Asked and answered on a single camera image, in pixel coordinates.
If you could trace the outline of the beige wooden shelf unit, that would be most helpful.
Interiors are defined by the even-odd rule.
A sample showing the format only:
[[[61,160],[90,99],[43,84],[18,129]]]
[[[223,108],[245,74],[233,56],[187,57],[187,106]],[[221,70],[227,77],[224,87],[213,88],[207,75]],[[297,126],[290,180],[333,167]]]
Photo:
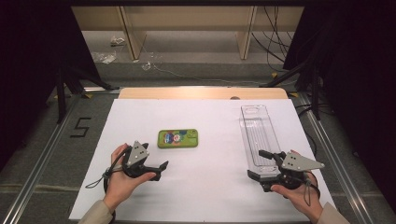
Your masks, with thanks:
[[[122,31],[130,57],[138,59],[148,31],[232,31],[240,58],[250,35],[277,29],[294,32],[302,7],[73,7],[82,31]]]

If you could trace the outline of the clear plastic tray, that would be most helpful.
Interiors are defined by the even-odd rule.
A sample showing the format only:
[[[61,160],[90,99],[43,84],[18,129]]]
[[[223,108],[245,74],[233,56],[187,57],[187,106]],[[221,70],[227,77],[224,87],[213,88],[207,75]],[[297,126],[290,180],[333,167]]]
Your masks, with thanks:
[[[259,155],[259,150],[280,152],[266,106],[242,105],[239,124],[247,155],[247,168],[265,177],[276,176],[279,173],[276,162]]]

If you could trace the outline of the green cartoon phone case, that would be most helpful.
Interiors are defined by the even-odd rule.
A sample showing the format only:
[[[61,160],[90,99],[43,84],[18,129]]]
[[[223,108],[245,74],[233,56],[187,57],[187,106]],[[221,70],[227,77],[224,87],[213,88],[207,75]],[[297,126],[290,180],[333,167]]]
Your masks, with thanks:
[[[198,144],[199,136],[195,129],[161,130],[158,133],[159,148],[197,147]]]

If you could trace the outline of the person's left hand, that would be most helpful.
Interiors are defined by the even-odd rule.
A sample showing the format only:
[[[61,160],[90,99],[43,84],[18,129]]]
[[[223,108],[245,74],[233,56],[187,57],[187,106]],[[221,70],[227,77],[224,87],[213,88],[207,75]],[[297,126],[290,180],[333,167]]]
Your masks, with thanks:
[[[146,173],[137,178],[131,178],[124,172],[113,173],[108,180],[106,195],[103,199],[109,212],[113,213],[122,202],[132,195],[140,184],[149,181],[155,175],[155,173]]]

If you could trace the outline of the black metal stand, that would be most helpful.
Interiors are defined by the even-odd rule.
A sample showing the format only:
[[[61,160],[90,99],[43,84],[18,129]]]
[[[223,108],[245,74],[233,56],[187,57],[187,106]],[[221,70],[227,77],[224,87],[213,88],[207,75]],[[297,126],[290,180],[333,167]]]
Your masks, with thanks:
[[[64,87],[67,87],[73,94],[82,94],[84,88],[81,84],[82,79],[88,79],[91,83],[102,87],[106,91],[118,90],[119,87],[105,83],[98,72],[90,73],[74,65],[62,65],[57,73],[56,91],[58,102],[58,123],[61,123],[66,116],[66,97]]]
[[[305,91],[308,86],[311,86],[311,110],[317,120],[320,120],[318,112],[318,65],[314,60],[306,59],[304,62],[298,64],[293,69],[289,70],[286,74],[276,78],[275,80],[264,84],[265,88],[273,88],[281,82],[287,80],[294,75],[299,74],[295,88],[297,91]]]

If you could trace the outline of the white paper sheet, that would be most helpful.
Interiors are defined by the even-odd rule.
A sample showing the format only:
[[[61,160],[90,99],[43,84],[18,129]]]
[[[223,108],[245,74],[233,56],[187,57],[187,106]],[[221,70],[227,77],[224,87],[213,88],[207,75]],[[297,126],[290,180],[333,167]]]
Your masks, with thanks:
[[[119,145],[148,143],[148,166],[169,161],[159,181],[139,186],[116,211],[118,221],[169,223],[290,223],[306,221],[282,196],[248,177],[239,119],[248,100],[113,102],[70,217],[79,220],[101,199],[92,188]],[[195,129],[197,147],[159,148],[161,130]]]

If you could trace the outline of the aluminium floor rail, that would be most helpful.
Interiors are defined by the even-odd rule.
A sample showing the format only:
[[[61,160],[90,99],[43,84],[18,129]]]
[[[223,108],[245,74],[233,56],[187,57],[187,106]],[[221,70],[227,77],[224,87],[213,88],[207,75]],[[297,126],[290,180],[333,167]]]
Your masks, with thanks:
[[[47,164],[49,163],[55,148],[58,146],[58,143],[64,132],[64,127],[67,125],[69,117],[76,107],[79,99],[79,95],[71,96],[69,107],[66,108],[64,116],[54,126],[49,140],[41,150],[40,156],[36,160],[35,165],[31,169],[26,181],[21,185],[17,197],[9,207],[5,218],[0,222],[0,224],[18,224],[25,207],[29,203],[34,193],[36,184],[38,183]]]
[[[304,127],[311,141],[315,143],[314,155],[326,162],[327,168],[323,175],[338,210],[352,224],[374,224],[369,207],[358,185],[353,182],[353,174],[349,172],[354,161],[350,158],[344,160],[337,152],[336,144],[325,130],[323,118],[317,119],[310,108],[314,104],[308,93],[300,94],[299,103],[302,105],[299,117],[306,122]]]

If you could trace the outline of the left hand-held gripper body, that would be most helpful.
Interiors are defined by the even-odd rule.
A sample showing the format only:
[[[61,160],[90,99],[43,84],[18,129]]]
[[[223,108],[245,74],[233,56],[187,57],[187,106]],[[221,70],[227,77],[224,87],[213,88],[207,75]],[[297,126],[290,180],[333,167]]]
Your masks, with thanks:
[[[154,173],[155,176],[151,178],[151,181],[159,181],[162,171],[145,165],[148,156],[148,150],[144,149],[138,141],[135,141],[132,146],[126,148],[124,159],[121,163],[122,171],[131,178],[137,178],[146,173]]]

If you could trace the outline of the black curtain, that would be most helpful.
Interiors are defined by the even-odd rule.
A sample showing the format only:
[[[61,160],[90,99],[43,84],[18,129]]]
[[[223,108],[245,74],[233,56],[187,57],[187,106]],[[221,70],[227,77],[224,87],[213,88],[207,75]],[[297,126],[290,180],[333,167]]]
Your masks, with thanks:
[[[0,171],[53,89],[82,92],[100,78],[72,8],[57,0],[0,0]]]
[[[320,44],[323,90],[353,149],[396,213],[396,0],[299,0],[284,67]]]

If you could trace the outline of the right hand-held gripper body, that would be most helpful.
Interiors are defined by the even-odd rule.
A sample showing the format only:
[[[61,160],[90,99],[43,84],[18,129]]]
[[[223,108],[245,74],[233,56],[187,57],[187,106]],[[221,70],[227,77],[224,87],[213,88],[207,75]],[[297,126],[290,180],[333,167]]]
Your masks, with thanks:
[[[308,182],[306,172],[325,167],[322,162],[314,161],[294,152],[275,153],[273,159],[279,170],[276,176],[278,181],[271,184],[262,184],[264,191],[270,191],[273,185],[281,185],[287,189],[297,189]]]

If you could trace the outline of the person's right hand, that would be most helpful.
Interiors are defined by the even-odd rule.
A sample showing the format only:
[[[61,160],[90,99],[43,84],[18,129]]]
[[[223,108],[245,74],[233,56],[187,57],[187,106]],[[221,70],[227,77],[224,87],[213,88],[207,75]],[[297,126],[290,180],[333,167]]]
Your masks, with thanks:
[[[323,207],[316,190],[318,181],[311,173],[307,173],[307,176],[309,178],[308,185],[302,184],[297,189],[287,189],[281,185],[273,185],[271,191],[289,199],[299,212],[303,213],[312,224],[316,224]]]

